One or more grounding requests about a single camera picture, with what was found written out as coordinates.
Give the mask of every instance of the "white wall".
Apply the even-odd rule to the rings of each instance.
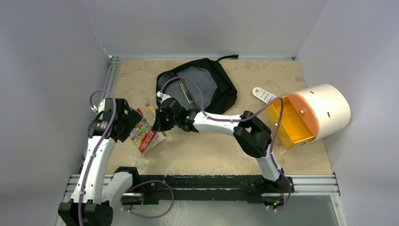
[[[292,57],[327,0],[81,0],[110,55]]]
[[[399,222],[399,1],[330,0],[299,52],[308,87],[329,83],[351,106],[324,139],[350,225]]]
[[[1,2],[0,225],[55,224],[107,60],[78,0]]]

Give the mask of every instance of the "purple cable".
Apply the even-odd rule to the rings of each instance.
[[[111,92],[109,92],[109,91],[107,91],[107,90],[105,90],[105,89],[97,90],[96,92],[94,92],[94,93],[92,93],[92,94],[90,95],[90,106],[94,106],[94,105],[93,105],[93,100],[92,100],[92,98],[93,98],[94,94],[96,94],[96,93],[98,93],[98,92],[105,92],[105,93],[109,94],[110,97],[112,98],[112,102],[113,102],[113,111],[112,111],[112,116],[111,116],[111,120],[110,120],[110,122],[112,122],[113,119],[115,118],[115,113],[116,113],[116,100],[115,100],[115,97],[113,96],[113,94],[112,94]],[[105,128],[104,133],[103,133],[103,134],[101,135],[101,137],[100,137],[100,140],[98,140],[98,143],[95,145],[95,147],[94,147],[94,149],[93,149],[93,152],[92,152],[92,153],[93,153],[93,156],[95,156],[95,154],[96,154],[96,152],[97,152],[97,150],[98,150],[98,148],[99,148],[101,142],[102,142],[102,141],[104,140],[104,138],[105,138],[105,135],[106,135],[106,134],[108,133],[108,131],[111,129],[111,125],[112,125],[112,123],[108,123],[107,127]],[[85,170],[85,172],[84,172],[84,174],[83,174],[83,180],[82,180],[82,184],[81,184],[81,187],[80,187],[81,194],[79,195],[79,203],[78,203],[78,218],[79,218],[79,225],[80,225],[80,226],[84,226],[84,225],[83,225],[83,217],[82,217],[83,194],[84,194],[85,187],[86,187],[85,184],[86,184],[86,182],[87,182],[88,173],[89,173],[89,171],[90,171],[91,164],[93,163],[93,160],[94,160],[93,156],[90,156],[90,158],[89,158],[89,160],[88,160],[88,164],[87,164],[86,170]]]
[[[207,113],[204,110],[204,96],[202,94],[201,89],[199,88],[199,86],[191,79],[185,78],[185,77],[181,77],[181,76],[176,76],[173,77],[171,79],[169,79],[167,82],[165,82],[165,84],[163,84],[160,92],[163,93],[166,89],[166,87],[169,85],[169,83],[173,82],[174,80],[177,79],[183,79],[183,80],[187,80],[189,82],[191,82],[197,89],[199,92],[199,95],[201,96],[201,112],[208,118],[214,121],[230,121],[229,119],[216,119],[213,118],[211,116],[208,116]],[[280,116],[279,116],[279,121],[277,122],[277,126],[276,126],[276,132],[274,133],[273,139],[271,140],[271,144],[270,144],[270,154],[273,153],[273,147],[274,147],[274,141],[277,139],[277,134],[278,131],[280,129],[280,125],[281,125],[281,121],[283,119],[283,111],[284,111],[284,100],[282,97],[275,97],[273,100],[271,100],[270,102],[268,102],[263,108],[261,108],[259,111],[257,111],[256,113],[254,113],[253,115],[249,116],[248,118],[245,119],[234,119],[232,120],[233,122],[240,122],[240,121],[248,121],[253,119],[254,117],[256,117],[258,114],[260,114],[262,111],[264,111],[266,108],[268,108],[270,105],[272,105],[272,103],[274,103],[275,101],[280,100],[281,101],[281,108],[280,108]],[[273,155],[271,155],[271,161],[273,162],[274,166],[276,167],[277,171],[280,173],[280,175],[288,182],[288,197],[287,200],[284,202],[284,204],[279,207],[279,210],[281,210],[287,203],[289,198],[291,197],[291,185],[289,182],[289,179],[283,174],[283,172],[281,172],[281,170],[278,169],[278,166],[276,164],[276,161],[274,160]]]
[[[170,203],[169,208],[168,208],[164,213],[159,214],[159,215],[157,215],[157,216],[146,216],[146,215],[141,215],[141,214],[138,214],[138,213],[135,213],[135,212],[133,212],[133,211],[131,211],[131,210],[126,209],[126,208],[123,206],[122,199],[120,199],[120,203],[121,203],[121,205],[122,205],[122,210],[124,210],[124,211],[126,211],[126,212],[128,212],[128,213],[130,213],[130,214],[136,215],[136,216],[141,217],[141,218],[146,218],[146,219],[160,218],[160,217],[166,215],[166,214],[172,209],[173,202],[175,201],[175,196],[173,195],[173,190],[172,190],[172,188],[171,188],[167,183],[165,183],[165,182],[163,182],[163,181],[160,181],[160,180],[149,180],[149,181],[142,182],[142,183],[140,183],[140,184],[138,184],[138,185],[136,185],[136,186],[130,188],[129,190],[133,190],[133,189],[135,189],[135,188],[137,188],[137,187],[140,187],[140,186],[142,186],[142,185],[149,184],[149,183],[161,183],[161,184],[165,185],[165,186],[169,189],[170,193],[172,194],[172,202]]]

